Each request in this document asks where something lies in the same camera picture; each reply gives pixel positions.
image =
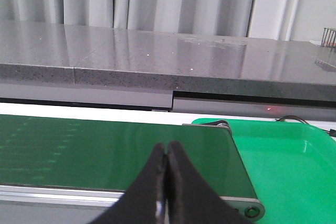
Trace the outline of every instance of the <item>green conveyor belt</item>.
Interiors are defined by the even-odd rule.
[[[219,195],[256,197],[218,127],[14,115],[0,115],[0,125],[0,184],[126,190],[156,143],[178,140]]]

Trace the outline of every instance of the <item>black cable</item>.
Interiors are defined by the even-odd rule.
[[[299,121],[299,122],[304,123],[304,124],[309,124],[306,120],[304,120],[304,119],[302,119],[302,118],[300,118],[300,117],[298,117],[296,115],[285,115],[285,116],[283,116],[280,119],[275,119],[275,121],[277,121],[277,122],[284,122],[286,119],[292,119],[292,120],[296,120],[296,121]],[[321,129],[321,130],[323,130],[324,132],[326,132],[330,136],[333,136],[333,137],[336,136],[336,130],[333,130],[333,129],[330,129],[329,131],[328,130],[324,130],[324,129]]]

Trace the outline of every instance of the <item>green plastic tray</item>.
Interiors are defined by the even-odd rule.
[[[259,224],[336,223],[336,142],[331,137],[302,123],[227,121],[266,208]]]

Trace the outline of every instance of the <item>granite countertop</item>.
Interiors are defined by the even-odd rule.
[[[0,22],[0,82],[336,102],[336,52],[301,41]]]

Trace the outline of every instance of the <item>metal wire rack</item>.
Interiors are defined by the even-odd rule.
[[[331,50],[336,47],[336,29],[335,28],[324,28],[321,46],[331,47]]]

